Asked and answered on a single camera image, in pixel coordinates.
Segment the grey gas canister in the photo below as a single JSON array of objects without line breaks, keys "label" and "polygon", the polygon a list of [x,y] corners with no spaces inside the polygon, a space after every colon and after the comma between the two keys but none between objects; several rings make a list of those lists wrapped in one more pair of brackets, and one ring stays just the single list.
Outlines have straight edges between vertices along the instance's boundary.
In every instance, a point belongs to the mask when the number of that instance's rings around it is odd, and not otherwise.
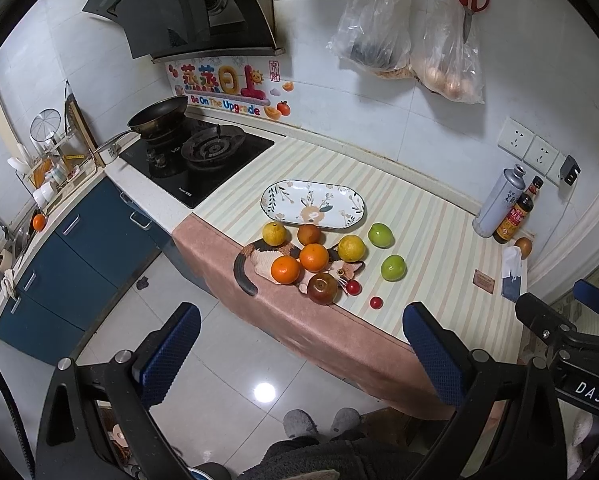
[{"label": "grey gas canister", "polygon": [[488,238],[493,235],[501,221],[516,203],[525,190],[525,169],[515,164],[513,168],[505,168],[479,209],[472,222],[475,233]]}]

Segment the striped cat-print table mat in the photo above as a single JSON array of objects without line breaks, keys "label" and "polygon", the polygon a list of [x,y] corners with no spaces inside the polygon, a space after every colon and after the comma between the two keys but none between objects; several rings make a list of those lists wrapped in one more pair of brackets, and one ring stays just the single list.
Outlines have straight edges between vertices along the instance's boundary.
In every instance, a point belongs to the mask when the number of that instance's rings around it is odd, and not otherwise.
[{"label": "striped cat-print table mat", "polygon": [[[393,251],[406,260],[407,274],[397,282],[382,278],[386,252],[370,247],[359,274],[358,296],[320,306],[293,286],[257,278],[256,296],[238,286],[234,259],[260,237],[266,215],[260,196],[285,179],[338,183],[365,200],[371,224],[385,223],[395,236]],[[522,326],[514,306],[500,292],[473,284],[475,270],[500,278],[501,247],[475,234],[472,216],[438,196],[349,156],[296,139],[283,139],[226,182],[173,231],[191,270],[242,321],[260,328],[285,347],[333,375],[353,382],[403,413],[446,419],[422,365],[406,344],[403,310],[420,301],[442,326],[471,348],[513,362],[520,351]],[[374,310],[372,297],[383,307]]]}]

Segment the white wall socket right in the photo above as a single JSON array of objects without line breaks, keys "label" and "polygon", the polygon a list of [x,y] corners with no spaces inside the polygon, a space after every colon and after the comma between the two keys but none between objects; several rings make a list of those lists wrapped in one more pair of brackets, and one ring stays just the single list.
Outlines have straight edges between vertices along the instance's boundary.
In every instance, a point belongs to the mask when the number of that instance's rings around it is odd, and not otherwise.
[{"label": "white wall socket right", "polygon": [[558,154],[559,151],[546,140],[543,140],[541,136],[534,136],[523,157],[523,162],[539,174],[546,176],[557,160]]}]

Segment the brown-red apple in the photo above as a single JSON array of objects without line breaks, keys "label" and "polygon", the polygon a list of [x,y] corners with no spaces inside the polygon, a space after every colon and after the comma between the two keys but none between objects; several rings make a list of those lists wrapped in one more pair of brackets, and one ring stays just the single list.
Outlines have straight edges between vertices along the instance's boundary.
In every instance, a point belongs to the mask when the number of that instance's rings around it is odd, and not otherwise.
[{"label": "brown-red apple", "polygon": [[316,304],[333,304],[339,293],[339,282],[330,273],[317,273],[310,278],[307,296]]}]

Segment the red cherry tomato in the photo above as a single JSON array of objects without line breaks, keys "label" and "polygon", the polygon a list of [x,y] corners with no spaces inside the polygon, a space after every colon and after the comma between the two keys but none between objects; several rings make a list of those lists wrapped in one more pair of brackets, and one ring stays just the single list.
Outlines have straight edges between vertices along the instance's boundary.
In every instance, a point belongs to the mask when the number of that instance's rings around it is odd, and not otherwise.
[{"label": "red cherry tomato", "polygon": [[379,310],[381,307],[383,307],[383,299],[377,296],[372,297],[369,300],[369,305],[372,309]]},{"label": "red cherry tomato", "polygon": [[348,295],[358,296],[361,294],[362,287],[358,281],[350,280],[346,283],[345,290]]}]

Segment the orange mandarin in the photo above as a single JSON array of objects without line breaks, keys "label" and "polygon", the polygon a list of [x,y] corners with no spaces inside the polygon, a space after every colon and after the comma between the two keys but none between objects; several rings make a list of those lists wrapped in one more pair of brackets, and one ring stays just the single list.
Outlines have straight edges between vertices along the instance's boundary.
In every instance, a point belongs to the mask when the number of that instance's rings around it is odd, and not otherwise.
[{"label": "orange mandarin", "polygon": [[270,273],[278,284],[292,285],[301,277],[303,267],[297,259],[283,255],[272,262]]},{"label": "orange mandarin", "polygon": [[318,243],[308,244],[299,253],[299,262],[306,271],[319,273],[329,264],[328,249]]}]

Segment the dark brown-orange fruit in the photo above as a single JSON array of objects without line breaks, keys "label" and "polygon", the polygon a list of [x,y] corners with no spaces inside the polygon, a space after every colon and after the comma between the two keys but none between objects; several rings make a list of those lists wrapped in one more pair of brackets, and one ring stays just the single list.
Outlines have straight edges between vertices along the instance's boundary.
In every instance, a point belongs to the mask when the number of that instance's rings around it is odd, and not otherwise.
[{"label": "dark brown-orange fruit", "polygon": [[314,224],[303,224],[297,231],[297,238],[304,246],[319,244],[322,240],[322,233]]}]

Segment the green apple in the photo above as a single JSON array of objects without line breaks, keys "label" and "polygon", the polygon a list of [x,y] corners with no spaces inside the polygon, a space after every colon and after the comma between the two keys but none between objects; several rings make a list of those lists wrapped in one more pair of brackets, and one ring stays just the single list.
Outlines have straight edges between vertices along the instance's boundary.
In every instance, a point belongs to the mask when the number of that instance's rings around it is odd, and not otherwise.
[{"label": "green apple", "polygon": [[407,274],[406,260],[400,255],[388,256],[381,265],[381,275],[385,281],[397,282]]},{"label": "green apple", "polygon": [[395,243],[391,229],[384,223],[373,223],[368,232],[369,241],[378,248],[389,248]]}]

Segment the small brown card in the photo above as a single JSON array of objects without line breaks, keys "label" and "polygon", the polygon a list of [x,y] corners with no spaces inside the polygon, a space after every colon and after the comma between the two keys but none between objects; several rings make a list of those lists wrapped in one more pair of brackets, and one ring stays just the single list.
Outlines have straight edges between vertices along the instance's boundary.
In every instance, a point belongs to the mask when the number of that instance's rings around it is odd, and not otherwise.
[{"label": "small brown card", "polygon": [[475,270],[473,274],[473,284],[478,288],[485,290],[488,294],[492,295],[496,288],[496,282],[489,275],[482,271]]}]

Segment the grey slipper right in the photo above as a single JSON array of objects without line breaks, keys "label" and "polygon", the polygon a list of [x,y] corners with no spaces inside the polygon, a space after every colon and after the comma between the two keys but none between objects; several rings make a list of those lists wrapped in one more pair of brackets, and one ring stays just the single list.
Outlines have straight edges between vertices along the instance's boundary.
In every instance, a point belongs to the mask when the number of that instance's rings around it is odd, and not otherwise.
[{"label": "grey slipper right", "polygon": [[341,408],[334,416],[331,433],[334,440],[355,440],[365,436],[361,427],[361,415],[355,408]]}]

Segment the plastic bag with eggs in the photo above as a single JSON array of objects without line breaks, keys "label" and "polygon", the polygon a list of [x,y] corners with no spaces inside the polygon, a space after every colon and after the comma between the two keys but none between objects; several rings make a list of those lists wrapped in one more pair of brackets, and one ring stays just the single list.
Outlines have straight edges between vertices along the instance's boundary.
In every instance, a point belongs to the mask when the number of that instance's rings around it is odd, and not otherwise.
[{"label": "plastic bag with eggs", "polygon": [[476,18],[458,0],[436,0],[411,54],[423,86],[451,102],[484,104],[481,44]]}]

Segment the soy sauce bottle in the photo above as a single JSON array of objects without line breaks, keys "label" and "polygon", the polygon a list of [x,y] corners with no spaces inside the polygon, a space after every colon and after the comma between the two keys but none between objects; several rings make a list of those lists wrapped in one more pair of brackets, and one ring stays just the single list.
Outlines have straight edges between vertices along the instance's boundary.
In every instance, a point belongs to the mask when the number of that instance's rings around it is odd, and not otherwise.
[{"label": "soy sauce bottle", "polygon": [[520,229],[526,217],[534,208],[534,200],[539,190],[542,188],[543,180],[536,176],[531,181],[531,185],[520,195],[513,207],[505,218],[501,221],[496,231],[493,232],[493,238],[500,244],[508,243],[513,235]]}]

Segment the yellow lemon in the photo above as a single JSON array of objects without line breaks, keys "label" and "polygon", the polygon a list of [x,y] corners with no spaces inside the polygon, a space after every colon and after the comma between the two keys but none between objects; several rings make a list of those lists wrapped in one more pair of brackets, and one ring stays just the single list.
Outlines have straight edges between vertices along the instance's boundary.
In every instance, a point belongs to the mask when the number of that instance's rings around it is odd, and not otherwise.
[{"label": "yellow lemon", "polygon": [[365,242],[354,234],[342,237],[337,243],[336,250],[339,258],[349,263],[361,261],[367,253]]},{"label": "yellow lemon", "polygon": [[287,232],[286,227],[283,226],[282,222],[271,221],[268,222],[261,231],[262,240],[272,246],[278,247],[286,243]]}]

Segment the orange fruit on sink counter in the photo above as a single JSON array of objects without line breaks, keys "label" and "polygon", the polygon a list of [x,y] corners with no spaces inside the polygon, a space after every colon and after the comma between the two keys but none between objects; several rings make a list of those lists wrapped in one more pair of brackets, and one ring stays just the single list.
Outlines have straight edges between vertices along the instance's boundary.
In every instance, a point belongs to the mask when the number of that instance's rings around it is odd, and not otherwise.
[{"label": "orange fruit on sink counter", "polygon": [[46,226],[46,217],[44,214],[36,214],[32,218],[31,225],[36,232],[42,232]]}]

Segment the dish rack with utensils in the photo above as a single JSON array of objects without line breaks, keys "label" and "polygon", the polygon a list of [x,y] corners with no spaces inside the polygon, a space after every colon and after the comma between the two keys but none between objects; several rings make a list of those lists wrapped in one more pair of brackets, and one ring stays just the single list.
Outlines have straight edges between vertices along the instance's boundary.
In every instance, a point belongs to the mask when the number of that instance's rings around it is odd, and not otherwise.
[{"label": "dish rack with utensils", "polygon": [[95,154],[98,142],[68,80],[64,84],[63,105],[63,110],[58,110],[62,123],[55,140],[39,144],[29,137],[32,153],[19,144],[20,155],[8,160],[15,176],[40,209],[48,209],[64,188],[74,185],[86,165],[101,162],[101,157]]}]

